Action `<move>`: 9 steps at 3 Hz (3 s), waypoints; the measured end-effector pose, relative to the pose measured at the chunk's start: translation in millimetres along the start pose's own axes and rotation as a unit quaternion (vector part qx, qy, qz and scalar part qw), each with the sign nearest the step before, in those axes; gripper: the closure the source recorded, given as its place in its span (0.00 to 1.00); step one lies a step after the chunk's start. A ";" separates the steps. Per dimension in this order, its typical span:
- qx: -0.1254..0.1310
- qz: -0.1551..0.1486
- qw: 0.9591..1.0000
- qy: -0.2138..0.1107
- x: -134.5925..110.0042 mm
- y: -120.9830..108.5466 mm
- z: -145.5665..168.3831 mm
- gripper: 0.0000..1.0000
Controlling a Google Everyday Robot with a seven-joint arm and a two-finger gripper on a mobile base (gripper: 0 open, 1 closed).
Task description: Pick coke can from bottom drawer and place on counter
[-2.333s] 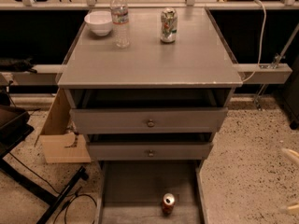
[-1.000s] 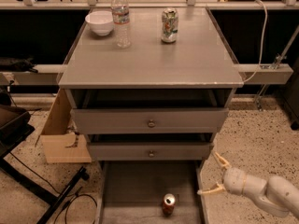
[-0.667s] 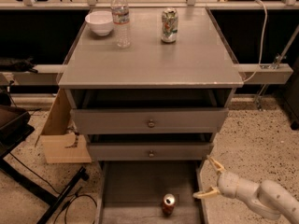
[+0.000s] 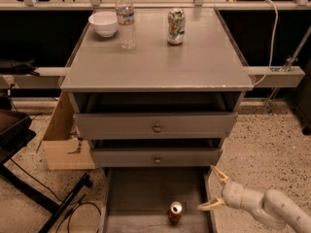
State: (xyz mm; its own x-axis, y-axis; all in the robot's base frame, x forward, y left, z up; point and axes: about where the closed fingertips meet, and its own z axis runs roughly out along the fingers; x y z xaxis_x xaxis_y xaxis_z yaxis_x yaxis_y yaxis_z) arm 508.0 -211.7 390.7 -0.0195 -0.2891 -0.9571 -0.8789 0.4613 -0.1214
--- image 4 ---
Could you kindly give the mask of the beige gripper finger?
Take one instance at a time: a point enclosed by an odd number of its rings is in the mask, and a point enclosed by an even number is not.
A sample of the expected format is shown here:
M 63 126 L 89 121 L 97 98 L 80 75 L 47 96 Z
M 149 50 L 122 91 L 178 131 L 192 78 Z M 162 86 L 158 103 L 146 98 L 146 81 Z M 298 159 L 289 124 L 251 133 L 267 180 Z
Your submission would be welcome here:
M 208 202 L 205 202 L 203 204 L 198 205 L 197 209 L 201 210 L 201 211 L 212 211 L 212 210 L 216 210 L 216 209 L 218 209 L 224 205 L 225 205 L 225 202 L 222 198 L 215 197 Z
M 230 181 L 230 178 L 216 166 L 212 165 L 211 169 L 221 185 L 226 185 Z

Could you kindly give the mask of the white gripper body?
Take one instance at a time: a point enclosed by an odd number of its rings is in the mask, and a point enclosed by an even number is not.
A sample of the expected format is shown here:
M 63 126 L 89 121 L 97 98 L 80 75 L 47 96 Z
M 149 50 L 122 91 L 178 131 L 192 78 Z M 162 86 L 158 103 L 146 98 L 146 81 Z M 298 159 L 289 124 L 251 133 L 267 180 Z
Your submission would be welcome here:
M 222 190 L 222 198 L 228 207 L 246 211 L 252 216 L 260 214 L 263 197 L 262 192 L 246 188 L 236 182 L 228 182 Z

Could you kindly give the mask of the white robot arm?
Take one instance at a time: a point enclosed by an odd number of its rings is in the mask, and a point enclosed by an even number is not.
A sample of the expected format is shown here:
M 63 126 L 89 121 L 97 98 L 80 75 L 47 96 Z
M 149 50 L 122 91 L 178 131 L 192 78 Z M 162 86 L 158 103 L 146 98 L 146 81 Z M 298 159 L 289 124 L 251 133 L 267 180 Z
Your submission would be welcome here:
M 216 166 L 211 169 L 223 187 L 222 193 L 220 197 L 198 205 L 198 210 L 207 212 L 227 206 L 245 211 L 257 222 L 275 230 L 288 225 L 295 233 L 311 233 L 311 216 L 285 193 L 277 189 L 264 193 L 255 191 L 233 181 Z

